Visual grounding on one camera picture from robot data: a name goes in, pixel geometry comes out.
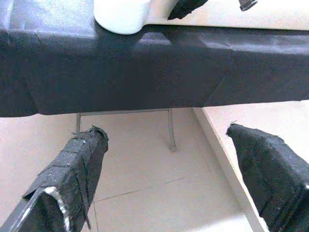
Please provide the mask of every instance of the white surface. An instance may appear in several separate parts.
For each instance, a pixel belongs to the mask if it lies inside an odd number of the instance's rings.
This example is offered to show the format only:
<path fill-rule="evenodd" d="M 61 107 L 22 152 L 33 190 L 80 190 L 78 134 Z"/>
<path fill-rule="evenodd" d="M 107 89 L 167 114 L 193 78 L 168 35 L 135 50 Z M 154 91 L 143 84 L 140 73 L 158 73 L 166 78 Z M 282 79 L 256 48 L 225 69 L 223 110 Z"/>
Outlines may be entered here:
<path fill-rule="evenodd" d="M 110 138 L 92 231 L 252 231 L 192 110 L 174 110 L 174 123 L 172 153 L 167 112 L 82 117 L 82 129 L 94 124 Z M 75 115 L 0 119 L 1 224 L 74 125 Z"/>
<path fill-rule="evenodd" d="M 236 150 L 226 131 L 229 125 L 235 122 L 278 135 L 297 155 L 309 162 L 309 101 L 204 107 L 201 110 L 195 109 L 195 112 L 199 115 L 207 137 L 212 139 L 211 145 L 251 227 L 254 231 L 262 231 L 261 227 L 267 231 L 242 180 Z"/>
<path fill-rule="evenodd" d="M 307 0 L 258 0 L 242 12 L 239 0 L 209 0 L 183 19 L 167 20 L 178 0 L 94 0 L 95 18 L 104 28 L 132 34 L 146 24 L 309 30 Z"/>

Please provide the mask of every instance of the floor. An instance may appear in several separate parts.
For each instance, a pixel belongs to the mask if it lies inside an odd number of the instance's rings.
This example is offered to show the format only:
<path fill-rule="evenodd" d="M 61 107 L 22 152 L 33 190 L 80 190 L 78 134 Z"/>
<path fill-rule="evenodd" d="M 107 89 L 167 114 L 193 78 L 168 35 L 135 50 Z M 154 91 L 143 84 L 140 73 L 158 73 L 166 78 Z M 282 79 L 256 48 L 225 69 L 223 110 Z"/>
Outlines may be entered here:
<path fill-rule="evenodd" d="M 74 119 L 0 118 L 0 224 L 70 138 Z M 91 231 L 252 231 L 191 108 L 174 110 L 176 152 L 169 150 L 167 112 L 82 117 L 82 130 L 92 124 L 110 141 Z"/>

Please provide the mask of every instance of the chair leg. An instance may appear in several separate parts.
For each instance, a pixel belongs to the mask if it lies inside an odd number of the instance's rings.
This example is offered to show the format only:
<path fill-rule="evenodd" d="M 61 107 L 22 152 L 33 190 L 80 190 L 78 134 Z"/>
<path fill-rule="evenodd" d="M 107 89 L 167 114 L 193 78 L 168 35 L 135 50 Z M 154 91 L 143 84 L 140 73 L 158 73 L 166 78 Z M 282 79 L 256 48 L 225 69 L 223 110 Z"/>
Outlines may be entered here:
<path fill-rule="evenodd" d="M 172 109 L 168 109 L 168 117 L 169 117 L 169 137 L 170 137 L 170 149 L 171 151 L 176 151 L 176 143 L 174 137 L 174 127 L 173 127 L 173 112 Z"/>
<path fill-rule="evenodd" d="M 76 132 L 81 132 L 81 113 L 76 114 Z"/>

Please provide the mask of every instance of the tile floor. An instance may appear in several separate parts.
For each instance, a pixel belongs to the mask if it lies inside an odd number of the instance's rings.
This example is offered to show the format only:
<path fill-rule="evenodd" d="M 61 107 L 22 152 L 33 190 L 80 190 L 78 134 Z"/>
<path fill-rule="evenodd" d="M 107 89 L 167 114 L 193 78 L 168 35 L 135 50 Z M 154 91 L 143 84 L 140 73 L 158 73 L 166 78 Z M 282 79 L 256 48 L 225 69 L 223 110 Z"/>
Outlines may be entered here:
<path fill-rule="evenodd" d="M 0 205 L 5 206 L 5 217 L 35 173 L 67 142 L 69 131 L 74 130 L 74 119 L 75 115 L 0 118 L 0 131 L 13 128 L 26 134 L 26 142 L 21 142 L 23 136 L 18 137 L 17 147 L 9 133 L 0 139 L 0 171 L 11 173 L 3 181 L 17 180 L 3 190 L 5 183 L 0 179 Z M 178 148 L 174 153 L 169 150 L 167 119 L 167 112 L 82 117 L 82 130 L 94 124 L 110 138 L 89 211 L 91 231 L 251 232 L 192 109 L 174 110 Z M 15 154 L 10 163 L 3 164 L 8 152 Z M 16 170 L 24 163 L 20 158 L 29 164 L 24 172 Z"/>

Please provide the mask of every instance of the black tablecloth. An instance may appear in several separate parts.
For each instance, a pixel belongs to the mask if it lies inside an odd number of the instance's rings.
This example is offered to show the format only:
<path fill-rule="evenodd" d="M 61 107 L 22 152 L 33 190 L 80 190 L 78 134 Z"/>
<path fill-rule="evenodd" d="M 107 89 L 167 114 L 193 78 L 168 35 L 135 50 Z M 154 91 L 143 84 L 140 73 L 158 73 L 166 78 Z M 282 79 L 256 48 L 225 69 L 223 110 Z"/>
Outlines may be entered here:
<path fill-rule="evenodd" d="M 309 99 L 309 32 L 145 26 L 92 0 L 0 2 L 0 116 Z"/>

